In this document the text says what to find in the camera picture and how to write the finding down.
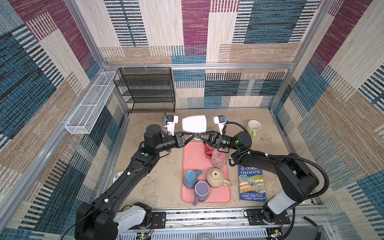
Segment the white ceramic mug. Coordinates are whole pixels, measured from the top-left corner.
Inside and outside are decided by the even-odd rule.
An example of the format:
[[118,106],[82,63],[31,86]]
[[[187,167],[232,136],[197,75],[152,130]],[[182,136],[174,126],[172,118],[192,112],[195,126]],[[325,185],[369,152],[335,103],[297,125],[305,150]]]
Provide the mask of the white ceramic mug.
[[207,119],[204,115],[189,116],[182,119],[182,129],[187,133],[205,133],[207,131]]

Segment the red ceramic mug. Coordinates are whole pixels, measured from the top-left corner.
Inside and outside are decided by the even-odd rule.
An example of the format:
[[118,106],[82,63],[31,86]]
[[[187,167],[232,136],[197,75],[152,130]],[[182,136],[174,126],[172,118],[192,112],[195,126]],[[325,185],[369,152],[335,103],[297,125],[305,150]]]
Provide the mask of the red ceramic mug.
[[205,156],[207,159],[211,159],[212,158],[212,154],[213,154],[213,151],[214,151],[214,148],[208,144],[204,144],[205,148],[204,148],[204,152],[205,152]]

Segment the light green ceramic mug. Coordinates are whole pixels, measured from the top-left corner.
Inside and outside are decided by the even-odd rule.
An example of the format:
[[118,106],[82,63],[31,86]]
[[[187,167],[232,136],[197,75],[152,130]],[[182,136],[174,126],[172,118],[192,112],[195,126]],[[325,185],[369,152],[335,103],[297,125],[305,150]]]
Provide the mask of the light green ceramic mug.
[[250,134],[251,138],[255,138],[258,131],[261,129],[262,125],[257,120],[250,120],[247,125],[247,131]]

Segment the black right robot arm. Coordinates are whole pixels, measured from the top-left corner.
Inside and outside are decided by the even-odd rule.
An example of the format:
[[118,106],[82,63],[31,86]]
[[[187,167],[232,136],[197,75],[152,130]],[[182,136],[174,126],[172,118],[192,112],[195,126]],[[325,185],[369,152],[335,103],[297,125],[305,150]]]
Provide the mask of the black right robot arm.
[[234,150],[230,157],[232,165],[258,168],[278,177],[282,189],[264,204],[262,210],[268,224],[277,222],[278,215],[306,200],[319,185],[319,179],[308,167],[307,160],[301,160],[296,154],[275,156],[253,151],[252,138],[247,132],[229,137],[211,131],[197,134],[197,137],[215,149]]

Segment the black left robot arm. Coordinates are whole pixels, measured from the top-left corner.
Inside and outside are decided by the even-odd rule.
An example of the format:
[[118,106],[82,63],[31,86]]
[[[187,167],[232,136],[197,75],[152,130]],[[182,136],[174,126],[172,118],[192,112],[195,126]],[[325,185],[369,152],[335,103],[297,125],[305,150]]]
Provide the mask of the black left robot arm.
[[76,240],[114,240],[119,235],[117,212],[136,185],[148,175],[160,160],[160,153],[186,146],[194,133],[177,132],[167,135],[161,126],[146,128],[144,140],[131,158],[126,170],[91,204],[82,203],[76,213]]

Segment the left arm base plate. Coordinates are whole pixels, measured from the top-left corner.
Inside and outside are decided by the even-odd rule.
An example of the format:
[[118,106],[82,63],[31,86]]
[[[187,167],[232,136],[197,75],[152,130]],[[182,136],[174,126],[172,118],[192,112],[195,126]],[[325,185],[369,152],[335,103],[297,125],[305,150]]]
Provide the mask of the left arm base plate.
[[166,212],[152,212],[150,217],[147,217],[144,223],[145,230],[164,229],[166,224]]

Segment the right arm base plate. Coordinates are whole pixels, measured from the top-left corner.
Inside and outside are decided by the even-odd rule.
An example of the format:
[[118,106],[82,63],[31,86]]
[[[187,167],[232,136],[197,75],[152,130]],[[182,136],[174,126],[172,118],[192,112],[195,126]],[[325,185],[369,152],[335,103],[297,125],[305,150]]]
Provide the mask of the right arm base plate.
[[270,210],[247,209],[243,213],[244,216],[248,219],[250,226],[281,225],[282,223],[284,225],[289,225],[291,223],[287,211],[283,211],[282,213],[277,215]]

